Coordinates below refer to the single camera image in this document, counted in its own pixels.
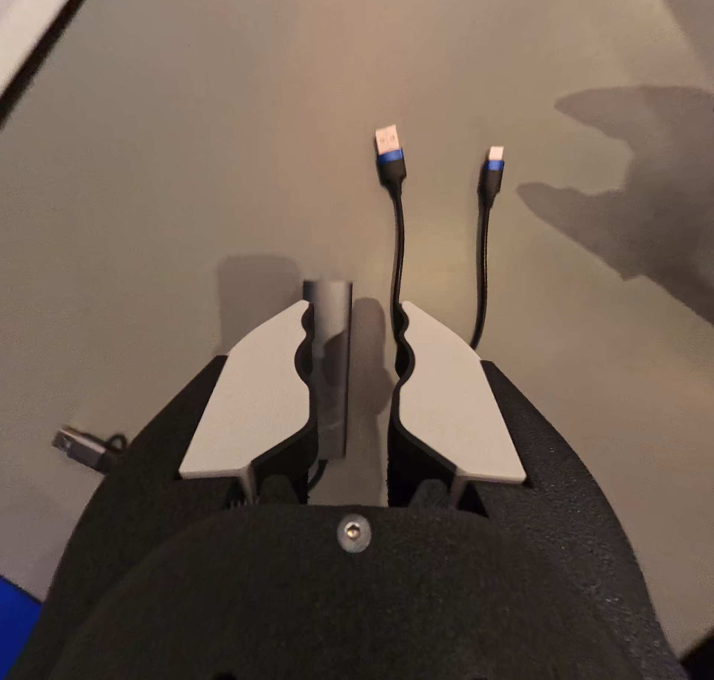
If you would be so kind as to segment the black usb cable blue plugs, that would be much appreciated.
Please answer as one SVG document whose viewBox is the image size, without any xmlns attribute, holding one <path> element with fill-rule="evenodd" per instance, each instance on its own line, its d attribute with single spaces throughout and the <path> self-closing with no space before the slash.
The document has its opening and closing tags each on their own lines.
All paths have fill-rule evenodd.
<svg viewBox="0 0 714 680">
<path fill-rule="evenodd" d="M 401 283 L 405 257 L 405 222 L 403 183 L 406 180 L 406 160 L 397 128 L 388 125 L 374 134 L 376 171 L 382 188 L 388 193 L 395 217 L 395 252 L 390 283 L 390 322 L 394 336 L 403 323 L 401 314 Z M 504 146 L 492 145 L 480 167 L 477 181 L 476 230 L 476 319 L 470 348 L 477 350 L 486 324 L 488 301 L 488 232 L 491 211 L 501 191 L 505 168 Z"/>
</svg>

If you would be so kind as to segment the blue plastic bin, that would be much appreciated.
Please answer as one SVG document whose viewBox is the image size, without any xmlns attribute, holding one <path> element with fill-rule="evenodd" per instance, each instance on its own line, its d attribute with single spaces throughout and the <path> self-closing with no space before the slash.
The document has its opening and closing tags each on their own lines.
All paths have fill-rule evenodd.
<svg viewBox="0 0 714 680">
<path fill-rule="evenodd" d="M 1 577 L 1 679 L 25 647 L 40 610 L 40 600 Z"/>
</svg>

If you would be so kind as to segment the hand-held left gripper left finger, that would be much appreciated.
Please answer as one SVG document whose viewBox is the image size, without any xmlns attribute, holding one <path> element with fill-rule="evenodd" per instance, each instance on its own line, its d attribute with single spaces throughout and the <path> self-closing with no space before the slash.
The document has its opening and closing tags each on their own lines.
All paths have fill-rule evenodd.
<svg viewBox="0 0 714 680">
<path fill-rule="evenodd" d="M 182 479 L 304 478 L 318 454 L 313 309 L 299 300 L 229 351 L 179 467 Z"/>
</svg>

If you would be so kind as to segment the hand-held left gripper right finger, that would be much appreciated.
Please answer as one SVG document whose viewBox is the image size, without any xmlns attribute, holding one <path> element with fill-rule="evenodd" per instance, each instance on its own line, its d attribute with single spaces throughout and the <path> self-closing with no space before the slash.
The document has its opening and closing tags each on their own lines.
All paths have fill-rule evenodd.
<svg viewBox="0 0 714 680">
<path fill-rule="evenodd" d="M 388 459 L 412 484 L 425 478 L 523 484 L 527 474 L 482 359 L 412 302 L 400 306 Z"/>
</svg>

